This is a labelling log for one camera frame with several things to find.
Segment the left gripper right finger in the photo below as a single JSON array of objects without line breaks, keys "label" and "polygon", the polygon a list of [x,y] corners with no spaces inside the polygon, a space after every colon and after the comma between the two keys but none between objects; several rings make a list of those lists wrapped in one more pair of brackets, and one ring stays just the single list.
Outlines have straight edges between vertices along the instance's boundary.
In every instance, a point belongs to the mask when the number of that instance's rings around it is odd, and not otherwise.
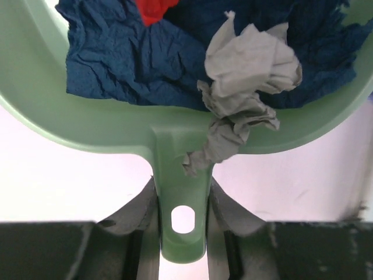
[{"label": "left gripper right finger", "polygon": [[372,223],[267,222],[212,182],[210,279],[371,279]]}]

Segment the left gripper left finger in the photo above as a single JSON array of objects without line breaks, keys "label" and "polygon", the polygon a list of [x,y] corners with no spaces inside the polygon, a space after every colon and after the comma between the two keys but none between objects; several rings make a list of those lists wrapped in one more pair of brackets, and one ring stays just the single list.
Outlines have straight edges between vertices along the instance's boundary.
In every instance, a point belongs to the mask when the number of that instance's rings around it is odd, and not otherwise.
[{"label": "left gripper left finger", "polygon": [[158,210],[150,179],[98,223],[1,223],[1,279],[158,279]]}]

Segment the grey paper scrap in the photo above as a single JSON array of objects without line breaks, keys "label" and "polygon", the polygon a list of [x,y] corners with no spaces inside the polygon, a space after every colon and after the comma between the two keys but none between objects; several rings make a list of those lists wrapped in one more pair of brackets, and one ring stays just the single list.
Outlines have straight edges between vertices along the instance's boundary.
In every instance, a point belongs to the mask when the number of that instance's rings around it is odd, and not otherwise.
[{"label": "grey paper scrap", "polygon": [[182,161],[190,176],[236,155],[252,127],[262,124],[278,130],[276,111],[260,100],[259,92],[276,95],[302,82],[302,65],[287,44],[287,22],[266,31],[249,24],[236,35],[235,13],[226,16],[206,51],[205,71],[212,83],[197,82],[214,117],[203,148],[187,152]]}]

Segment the green dustpan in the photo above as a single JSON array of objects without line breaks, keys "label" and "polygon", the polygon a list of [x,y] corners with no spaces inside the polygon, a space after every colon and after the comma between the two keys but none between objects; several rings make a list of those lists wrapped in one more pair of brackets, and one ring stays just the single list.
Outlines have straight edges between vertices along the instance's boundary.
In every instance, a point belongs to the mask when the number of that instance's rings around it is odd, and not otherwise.
[{"label": "green dustpan", "polygon": [[201,259],[212,170],[189,177],[181,160],[202,146],[212,115],[67,94],[66,33],[44,1],[1,2],[1,106],[61,145],[146,159],[159,197],[163,257],[179,264]]}]

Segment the large dark blue scrap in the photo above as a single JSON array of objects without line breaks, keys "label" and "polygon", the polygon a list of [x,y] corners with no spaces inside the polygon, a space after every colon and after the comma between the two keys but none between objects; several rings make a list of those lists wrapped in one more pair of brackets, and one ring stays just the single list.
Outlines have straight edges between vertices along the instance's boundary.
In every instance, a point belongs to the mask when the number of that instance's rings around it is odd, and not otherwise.
[{"label": "large dark blue scrap", "polygon": [[145,26],[134,1],[59,1],[68,22],[66,91],[139,106],[205,110],[202,44],[167,20]]}]

